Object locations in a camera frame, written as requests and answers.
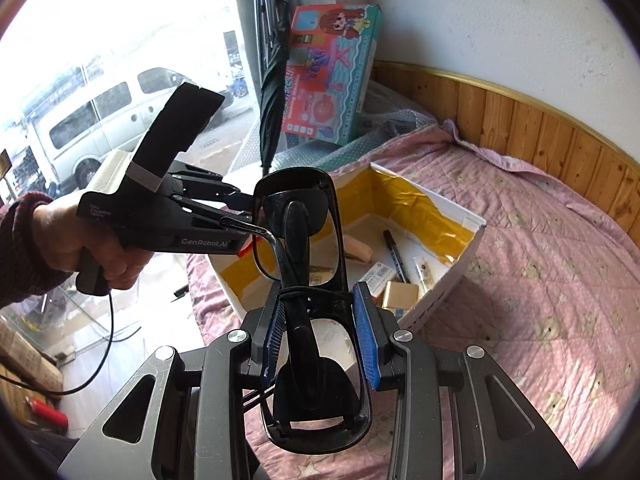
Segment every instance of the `cartoon girl illustration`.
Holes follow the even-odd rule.
[[[365,20],[364,15],[364,9],[329,10],[320,16],[319,27],[327,34],[352,40],[359,37],[363,28],[369,26],[369,20]]]

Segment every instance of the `black cable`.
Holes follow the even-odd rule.
[[[10,379],[9,377],[5,377],[3,375],[0,375],[0,379],[8,383],[14,384],[15,386],[20,386],[25,390],[30,390],[32,392],[36,392],[38,394],[48,395],[48,396],[61,397],[61,396],[76,394],[79,391],[84,390],[98,376],[98,374],[100,373],[100,370],[102,370],[102,366],[104,365],[104,362],[107,360],[107,357],[109,355],[109,350],[111,350],[111,343],[113,343],[113,333],[115,330],[115,319],[114,319],[115,314],[113,311],[113,298],[111,297],[111,293],[109,293],[109,310],[111,311],[111,333],[110,333],[109,339],[107,340],[107,348],[104,351],[102,360],[100,361],[100,364],[98,364],[98,367],[95,369],[95,372],[84,383],[80,384],[80,386],[76,386],[75,388],[72,388],[70,390],[63,390],[62,392],[55,392],[52,390],[44,390],[42,388],[36,388],[35,386],[29,386],[28,384],[24,384],[20,381],[14,381],[13,379]]]
[[[353,294],[340,290],[326,290],[318,286],[311,285],[293,285],[285,286],[278,292],[278,300],[289,300],[299,298],[300,296],[326,296],[336,300],[353,301]]]
[[[242,406],[242,410],[246,413],[249,410],[252,410],[253,408],[255,408],[258,404],[261,404],[264,400],[268,399],[269,397],[271,397],[273,395],[273,393],[276,391],[275,386],[272,386],[271,388],[267,389],[265,392],[261,393],[256,399],[252,400],[251,402],[248,402],[246,404],[244,404]]]
[[[135,329],[133,332],[131,332],[129,335],[127,335],[126,337],[123,337],[122,339],[114,339],[111,342],[112,343],[122,343],[123,341],[126,341],[127,339],[131,339],[133,336],[135,336],[138,332],[140,332],[140,330],[142,330],[142,327],[139,326],[137,329]],[[103,337],[102,338],[103,341],[108,341],[109,338],[108,337]]]

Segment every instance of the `white wall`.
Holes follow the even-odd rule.
[[[368,0],[378,59],[498,83],[585,122],[640,161],[640,64],[600,0]]]

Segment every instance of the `beige object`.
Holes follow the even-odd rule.
[[[44,357],[40,358],[40,367],[33,383],[44,390],[62,391],[62,372]]]
[[[418,301],[420,288],[415,283],[388,282],[382,308],[390,310],[397,318],[404,316]]]
[[[14,330],[6,320],[0,317],[0,355],[7,356],[11,351],[11,343],[14,340]]]
[[[14,333],[8,361],[15,371],[25,379],[34,379],[38,375],[40,360],[38,351],[20,334]]]
[[[356,240],[351,235],[342,235],[342,242],[346,258],[358,260],[363,264],[370,264],[373,261],[373,249],[366,243]]]

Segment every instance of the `metal bolt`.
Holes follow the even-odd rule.
[[[466,349],[466,354],[473,359],[482,359],[484,357],[484,348],[478,345],[471,345]]]
[[[156,359],[166,361],[174,355],[174,349],[170,346],[161,346],[156,350]]]
[[[408,330],[396,330],[394,332],[394,339],[401,343],[407,343],[414,338],[414,335]]]
[[[232,343],[240,343],[246,339],[246,332],[244,330],[232,330],[226,338]]]

